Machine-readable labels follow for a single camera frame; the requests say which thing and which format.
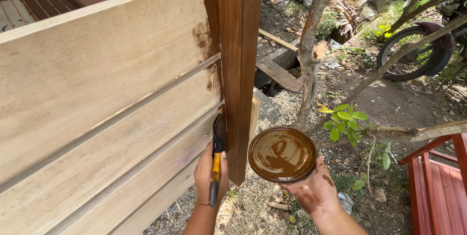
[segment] motorcycle wheel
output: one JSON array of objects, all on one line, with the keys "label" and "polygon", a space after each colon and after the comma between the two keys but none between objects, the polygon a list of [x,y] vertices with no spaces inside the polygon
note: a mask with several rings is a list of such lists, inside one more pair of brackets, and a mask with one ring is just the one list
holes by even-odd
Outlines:
[{"label": "motorcycle wheel", "polygon": [[[377,67],[380,68],[384,65],[387,59],[404,45],[404,42],[413,42],[425,35],[425,29],[421,26],[412,26],[394,34],[381,48],[377,57]],[[409,81],[423,76],[427,68],[426,63],[428,63],[432,54],[432,44],[425,44],[407,53],[397,64],[389,68],[385,78],[392,81]]]}]

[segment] round metal lid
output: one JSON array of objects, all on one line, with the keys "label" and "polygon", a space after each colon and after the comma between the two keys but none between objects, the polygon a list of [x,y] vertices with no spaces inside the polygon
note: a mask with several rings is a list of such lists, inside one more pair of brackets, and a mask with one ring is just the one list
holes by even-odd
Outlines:
[{"label": "round metal lid", "polygon": [[279,184],[308,177],[316,163],[316,146],[303,132],[274,127],[260,132],[248,148],[251,168],[262,178]]}]

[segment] motorcycle tire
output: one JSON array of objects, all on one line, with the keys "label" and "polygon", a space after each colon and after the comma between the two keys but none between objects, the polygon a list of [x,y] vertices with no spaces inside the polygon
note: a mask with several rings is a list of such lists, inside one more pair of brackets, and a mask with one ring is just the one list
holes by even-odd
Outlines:
[{"label": "motorcycle tire", "polygon": [[[386,41],[386,43],[384,43],[384,45],[382,46],[382,48],[380,49],[380,52],[378,54],[378,57],[377,57],[377,67],[378,67],[378,69],[384,64],[382,60],[383,60],[383,54],[386,51],[386,48],[388,48],[388,46],[390,46],[394,40],[401,39],[401,37],[403,37],[407,33],[411,33],[411,32],[418,32],[420,34],[425,34],[425,28],[423,28],[421,26],[412,26],[412,27],[404,29],[404,30],[402,30],[400,32],[397,32],[396,34],[391,36],[391,38],[388,41]],[[413,71],[411,73],[405,74],[405,75],[394,75],[394,74],[386,73],[386,75],[384,77],[389,79],[389,80],[392,80],[392,81],[400,81],[400,82],[413,80],[413,79],[416,79],[416,78],[419,78],[419,77],[423,76],[425,74],[425,70],[426,70],[427,66],[428,65],[425,64],[422,67],[418,68],[417,70],[415,70],[415,71]]]}]

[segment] hand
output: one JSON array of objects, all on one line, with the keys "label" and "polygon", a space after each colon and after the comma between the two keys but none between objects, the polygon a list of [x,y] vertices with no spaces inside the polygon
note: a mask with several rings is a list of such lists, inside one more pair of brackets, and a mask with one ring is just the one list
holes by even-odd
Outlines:
[{"label": "hand", "polygon": [[[209,142],[201,154],[198,166],[195,168],[196,203],[209,205],[209,186],[211,185],[211,173],[213,172],[213,142]],[[220,156],[220,178],[217,197],[217,207],[229,188],[229,171],[226,153]]]},{"label": "hand", "polygon": [[321,217],[326,211],[334,212],[341,207],[323,156],[316,159],[316,167],[307,179],[280,186],[292,193],[313,219]]}]

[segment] red slatted chair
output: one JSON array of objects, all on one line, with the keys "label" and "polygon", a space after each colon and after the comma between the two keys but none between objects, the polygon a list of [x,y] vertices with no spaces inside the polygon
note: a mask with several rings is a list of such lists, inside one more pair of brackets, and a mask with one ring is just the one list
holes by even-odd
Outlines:
[{"label": "red slatted chair", "polygon": [[[452,139],[457,157],[433,150]],[[429,159],[457,163],[460,169]],[[413,234],[467,234],[467,134],[442,136],[406,156],[412,202]]]}]

